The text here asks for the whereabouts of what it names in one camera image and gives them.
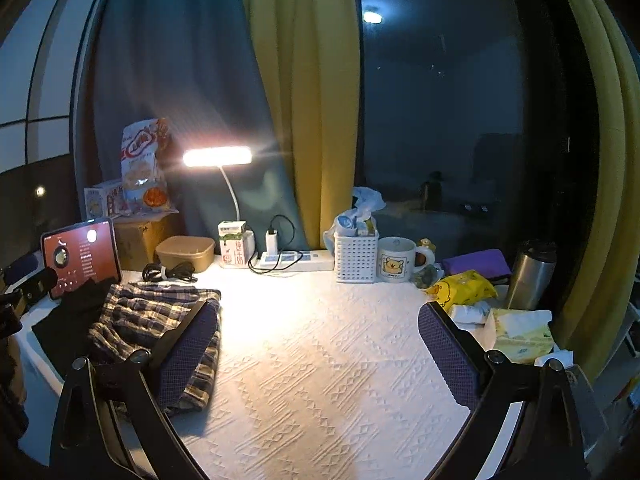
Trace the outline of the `small figurine behind mug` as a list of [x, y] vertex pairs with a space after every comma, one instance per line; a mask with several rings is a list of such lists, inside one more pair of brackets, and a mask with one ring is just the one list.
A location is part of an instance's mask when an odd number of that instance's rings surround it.
[[436, 246], [432, 243], [428, 238], [421, 238], [419, 240], [419, 246], [423, 247], [426, 250], [426, 258], [431, 262], [434, 262], [436, 259]]

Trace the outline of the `tablet with red screen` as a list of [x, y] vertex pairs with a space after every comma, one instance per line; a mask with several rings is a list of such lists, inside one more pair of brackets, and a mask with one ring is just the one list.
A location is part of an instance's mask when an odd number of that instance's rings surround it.
[[56, 274], [49, 292], [52, 300], [86, 281], [119, 283], [122, 279], [111, 218], [91, 219], [44, 233], [40, 250], [44, 266]]

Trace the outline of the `white textured tablecloth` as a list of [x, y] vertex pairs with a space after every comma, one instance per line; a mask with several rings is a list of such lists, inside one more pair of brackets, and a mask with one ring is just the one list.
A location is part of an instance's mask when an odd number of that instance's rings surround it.
[[213, 399], [174, 426], [213, 479], [422, 479], [469, 412], [418, 331], [410, 283], [213, 264], [221, 294]]

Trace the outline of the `grey blue curtain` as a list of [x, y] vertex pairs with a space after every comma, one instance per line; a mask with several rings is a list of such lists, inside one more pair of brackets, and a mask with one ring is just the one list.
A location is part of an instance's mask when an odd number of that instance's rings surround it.
[[252, 162], [228, 169], [242, 219], [264, 235], [284, 214], [296, 229], [290, 245], [306, 246], [242, 0], [103, 0], [81, 92], [80, 184], [118, 178], [122, 130], [164, 118], [172, 142], [166, 178], [183, 223], [183, 153], [246, 145]]

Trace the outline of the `yellow curtain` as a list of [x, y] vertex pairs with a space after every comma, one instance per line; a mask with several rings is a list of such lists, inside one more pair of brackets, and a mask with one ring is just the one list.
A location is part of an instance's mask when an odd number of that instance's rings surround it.
[[360, 109], [357, 0], [243, 0], [308, 245], [352, 201]]
[[554, 336], [595, 380], [622, 326], [639, 258], [639, 75], [605, 1], [568, 3], [596, 89], [600, 146], [590, 235]]

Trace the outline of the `plaid checkered pants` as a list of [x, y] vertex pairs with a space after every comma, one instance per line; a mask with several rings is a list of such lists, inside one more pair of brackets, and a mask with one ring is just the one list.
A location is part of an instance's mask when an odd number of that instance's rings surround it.
[[204, 410], [214, 394], [221, 338], [221, 292], [186, 285], [116, 284], [108, 290], [100, 316], [89, 328], [89, 339], [104, 359], [123, 361], [136, 350], [152, 349], [200, 300], [213, 308], [214, 332], [183, 392], [166, 406], [169, 414]]

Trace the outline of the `white desk lamp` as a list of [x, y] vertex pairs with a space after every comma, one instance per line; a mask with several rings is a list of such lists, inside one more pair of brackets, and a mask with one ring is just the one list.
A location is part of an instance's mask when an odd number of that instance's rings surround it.
[[252, 159], [246, 145], [190, 148], [183, 153], [180, 207], [188, 234], [216, 237], [219, 222], [242, 220], [228, 169], [247, 166]]

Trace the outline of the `white bear mug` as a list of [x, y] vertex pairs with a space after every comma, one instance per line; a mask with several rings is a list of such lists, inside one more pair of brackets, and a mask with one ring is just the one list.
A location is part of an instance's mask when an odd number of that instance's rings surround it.
[[433, 264], [426, 258], [426, 250], [400, 236], [388, 236], [378, 240], [378, 263], [376, 275], [378, 279], [387, 283], [405, 283], [414, 274], [423, 271]]

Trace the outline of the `brown lidded box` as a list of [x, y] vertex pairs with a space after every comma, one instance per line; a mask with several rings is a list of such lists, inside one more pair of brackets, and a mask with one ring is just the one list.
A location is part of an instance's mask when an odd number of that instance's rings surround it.
[[191, 263], [195, 273], [208, 269], [214, 262], [215, 240], [210, 237], [175, 235], [155, 247], [160, 264], [172, 269], [180, 263]]

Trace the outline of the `stainless steel thermos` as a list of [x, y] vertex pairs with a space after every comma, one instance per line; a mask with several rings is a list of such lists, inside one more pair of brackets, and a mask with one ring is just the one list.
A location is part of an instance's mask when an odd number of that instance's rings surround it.
[[535, 310], [551, 280], [555, 263], [553, 243], [528, 243], [515, 261], [504, 306], [513, 310]]

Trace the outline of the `yellow duck plastic bag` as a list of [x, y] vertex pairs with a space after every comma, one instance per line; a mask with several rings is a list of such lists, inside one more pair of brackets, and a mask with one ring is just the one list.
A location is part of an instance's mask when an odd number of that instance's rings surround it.
[[426, 296], [449, 312], [453, 306], [472, 306], [496, 298], [498, 292], [487, 278], [469, 270], [442, 278], [426, 290]]

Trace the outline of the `phone in clear case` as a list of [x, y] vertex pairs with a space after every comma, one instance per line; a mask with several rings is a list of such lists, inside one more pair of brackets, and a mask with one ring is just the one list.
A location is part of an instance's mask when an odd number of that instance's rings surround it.
[[596, 447], [600, 437], [608, 431], [608, 423], [597, 406], [593, 388], [582, 369], [578, 365], [573, 365], [565, 371], [576, 405], [580, 430], [582, 430], [585, 456], [588, 456]]

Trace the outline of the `green white carton box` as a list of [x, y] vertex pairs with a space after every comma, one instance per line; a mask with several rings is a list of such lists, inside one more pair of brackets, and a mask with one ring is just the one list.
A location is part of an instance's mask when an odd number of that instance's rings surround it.
[[220, 254], [229, 266], [245, 266], [246, 222], [243, 220], [223, 221], [218, 224]]

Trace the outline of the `white power strip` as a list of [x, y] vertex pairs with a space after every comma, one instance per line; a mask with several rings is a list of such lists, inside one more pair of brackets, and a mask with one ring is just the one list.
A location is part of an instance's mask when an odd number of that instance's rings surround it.
[[263, 252], [252, 266], [266, 273], [332, 271], [334, 258], [327, 250], [282, 250], [277, 254]]

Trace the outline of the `white tissue packet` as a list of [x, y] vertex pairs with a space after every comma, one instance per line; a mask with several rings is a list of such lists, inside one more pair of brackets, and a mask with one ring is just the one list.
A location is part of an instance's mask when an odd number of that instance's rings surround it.
[[477, 304], [454, 304], [449, 310], [450, 318], [456, 324], [484, 325], [491, 306], [487, 301], [479, 301]]

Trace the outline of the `black cloth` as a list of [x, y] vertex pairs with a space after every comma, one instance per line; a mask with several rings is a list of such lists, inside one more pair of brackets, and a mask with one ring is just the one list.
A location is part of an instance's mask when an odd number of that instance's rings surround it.
[[116, 281], [86, 281], [78, 289], [66, 292], [60, 303], [41, 321], [32, 326], [40, 347], [62, 379], [74, 359], [88, 356], [92, 362], [110, 362], [89, 336], [99, 321], [107, 293]]

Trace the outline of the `cardboard box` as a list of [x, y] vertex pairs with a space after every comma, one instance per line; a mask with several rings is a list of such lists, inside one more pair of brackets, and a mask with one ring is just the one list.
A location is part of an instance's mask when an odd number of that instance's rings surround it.
[[182, 220], [176, 212], [120, 217], [114, 220], [114, 231], [122, 270], [142, 271], [154, 262], [160, 242], [182, 233]]

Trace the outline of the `white perforated plastic basket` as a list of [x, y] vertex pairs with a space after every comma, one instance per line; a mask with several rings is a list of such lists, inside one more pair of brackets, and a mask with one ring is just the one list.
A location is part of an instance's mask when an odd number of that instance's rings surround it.
[[334, 235], [334, 275], [339, 283], [374, 283], [377, 263], [378, 234]]

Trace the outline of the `yellow curtain right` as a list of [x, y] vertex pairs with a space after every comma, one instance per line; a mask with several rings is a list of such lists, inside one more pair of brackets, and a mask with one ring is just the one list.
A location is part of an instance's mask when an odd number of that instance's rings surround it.
[[568, 3], [596, 89], [600, 146], [590, 235], [554, 336], [595, 380], [622, 326], [639, 258], [639, 75], [605, 1]]

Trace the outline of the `purple case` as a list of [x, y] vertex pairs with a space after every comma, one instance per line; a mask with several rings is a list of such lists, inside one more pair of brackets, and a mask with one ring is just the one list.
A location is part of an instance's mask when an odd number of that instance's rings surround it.
[[506, 258], [499, 249], [486, 249], [446, 258], [442, 260], [442, 267], [449, 275], [473, 270], [489, 281], [511, 275]]

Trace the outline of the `yellow tissue pack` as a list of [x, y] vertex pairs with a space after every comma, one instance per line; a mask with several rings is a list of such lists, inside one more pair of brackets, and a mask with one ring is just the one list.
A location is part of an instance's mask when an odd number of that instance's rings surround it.
[[554, 347], [549, 310], [491, 309], [480, 332], [483, 348], [503, 353], [511, 362], [532, 364]]

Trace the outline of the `snack bag with pumpkin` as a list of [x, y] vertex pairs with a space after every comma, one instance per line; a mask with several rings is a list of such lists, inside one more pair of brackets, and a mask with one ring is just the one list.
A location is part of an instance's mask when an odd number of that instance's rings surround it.
[[122, 189], [132, 214], [173, 211], [162, 158], [170, 144], [164, 118], [140, 120], [122, 130]]

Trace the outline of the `yellow curtain left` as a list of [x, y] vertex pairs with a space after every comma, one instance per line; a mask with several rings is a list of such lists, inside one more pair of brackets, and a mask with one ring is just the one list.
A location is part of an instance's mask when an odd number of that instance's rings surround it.
[[352, 201], [360, 109], [357, 0], [243, 0], [308, 245]]

